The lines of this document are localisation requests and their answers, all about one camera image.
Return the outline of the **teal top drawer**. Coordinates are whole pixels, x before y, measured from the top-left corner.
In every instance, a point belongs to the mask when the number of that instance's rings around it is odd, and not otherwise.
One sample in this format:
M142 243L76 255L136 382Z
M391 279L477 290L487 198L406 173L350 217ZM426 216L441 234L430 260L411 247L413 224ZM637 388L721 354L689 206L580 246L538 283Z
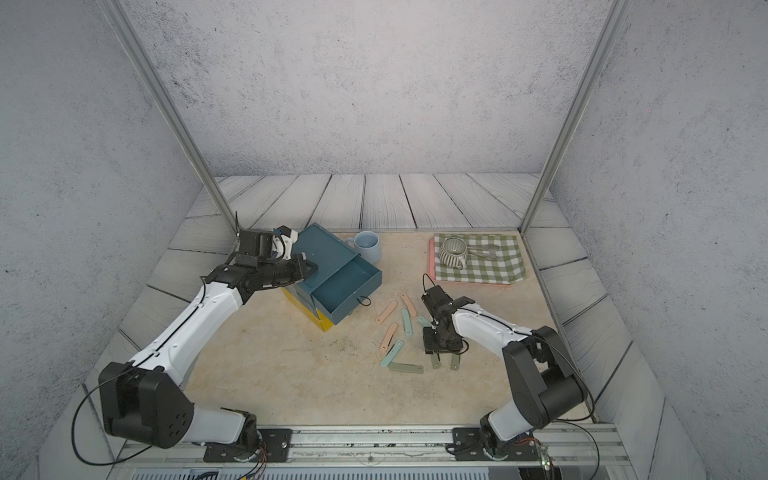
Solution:
M370 306L382 284L382 271L356 255L311 293L315 313L325 330L339 324L358 306Z

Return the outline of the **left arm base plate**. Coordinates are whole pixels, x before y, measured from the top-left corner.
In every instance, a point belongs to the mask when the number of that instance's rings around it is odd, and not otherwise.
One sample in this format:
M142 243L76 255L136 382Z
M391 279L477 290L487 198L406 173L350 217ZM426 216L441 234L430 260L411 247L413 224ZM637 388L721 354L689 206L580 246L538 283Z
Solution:
M205 463L285 463L293 430L289 428L252 429L232 444L207 443Z

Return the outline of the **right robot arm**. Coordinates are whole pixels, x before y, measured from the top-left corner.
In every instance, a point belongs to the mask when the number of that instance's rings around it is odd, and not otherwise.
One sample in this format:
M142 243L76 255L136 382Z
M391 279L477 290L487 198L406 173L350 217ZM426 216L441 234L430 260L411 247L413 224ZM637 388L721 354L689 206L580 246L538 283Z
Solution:
M475 342L504 362L511 400L479 422L476 446L488 458L509 458L534 431L590 398L554 329L510 323L468 297L450 297L438 285L426 289L421 300L431 316L423 329L426 354L461 356Z

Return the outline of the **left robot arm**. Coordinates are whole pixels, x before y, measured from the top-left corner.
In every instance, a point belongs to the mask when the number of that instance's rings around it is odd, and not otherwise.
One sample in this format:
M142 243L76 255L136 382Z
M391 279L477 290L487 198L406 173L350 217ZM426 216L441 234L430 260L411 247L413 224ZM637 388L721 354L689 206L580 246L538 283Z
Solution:
M254 293L302 282L317 270L304 254L268 262L238 256L217 266L155 340L129 361L111 362L101 371L106 433L162 449L196 443L228 446L237 455L258 451L261 437L254 415L199 407L182 385L205 345Z

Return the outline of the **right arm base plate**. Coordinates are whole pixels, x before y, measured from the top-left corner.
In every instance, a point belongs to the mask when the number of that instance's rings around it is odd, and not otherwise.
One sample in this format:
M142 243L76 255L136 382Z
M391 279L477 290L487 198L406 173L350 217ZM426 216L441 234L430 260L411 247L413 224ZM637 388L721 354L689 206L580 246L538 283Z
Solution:
M457 461L520 462L540 459L536 439L524 432L510 440L498 439L490 429L457 427L445 450Z

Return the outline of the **olive fruit knife bottom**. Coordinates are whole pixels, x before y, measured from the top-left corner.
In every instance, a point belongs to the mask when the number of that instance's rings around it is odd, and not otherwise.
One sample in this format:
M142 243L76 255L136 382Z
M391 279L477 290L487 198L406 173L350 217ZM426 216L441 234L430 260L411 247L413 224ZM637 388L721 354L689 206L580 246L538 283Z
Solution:
M387 368L397 373L407 373L407 374L423 374L424 373L424 367L421 365L415 365L415 364L392 362L387 366Z

